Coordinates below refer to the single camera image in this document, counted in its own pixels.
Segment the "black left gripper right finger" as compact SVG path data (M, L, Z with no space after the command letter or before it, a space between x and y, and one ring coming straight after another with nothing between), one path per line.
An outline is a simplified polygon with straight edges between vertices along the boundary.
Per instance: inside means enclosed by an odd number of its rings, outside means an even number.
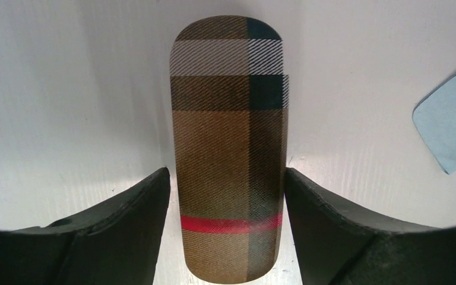
M456 284L456 226L377 213L292 168L285 196L304 284Z

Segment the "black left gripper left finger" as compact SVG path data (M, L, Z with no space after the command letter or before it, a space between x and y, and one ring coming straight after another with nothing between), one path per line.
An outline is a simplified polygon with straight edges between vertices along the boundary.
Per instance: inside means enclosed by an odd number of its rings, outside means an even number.
M169 198L163 167L46 227L0 230L0 284L152 284Z

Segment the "light blue cloth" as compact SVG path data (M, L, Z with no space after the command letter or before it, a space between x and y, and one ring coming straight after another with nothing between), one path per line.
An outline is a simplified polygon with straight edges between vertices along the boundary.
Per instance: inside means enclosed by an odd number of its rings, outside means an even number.
M441 170L453 174L456 171L456 71L418 102L412 121Z

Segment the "brown glasses case red stripe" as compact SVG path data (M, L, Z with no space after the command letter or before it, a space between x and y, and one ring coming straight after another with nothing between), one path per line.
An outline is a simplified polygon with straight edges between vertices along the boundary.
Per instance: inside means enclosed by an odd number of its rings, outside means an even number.
M210 283L256 280L276 263L283 219L283 41L251 17L195 21L173 43L170 91L186 266Z

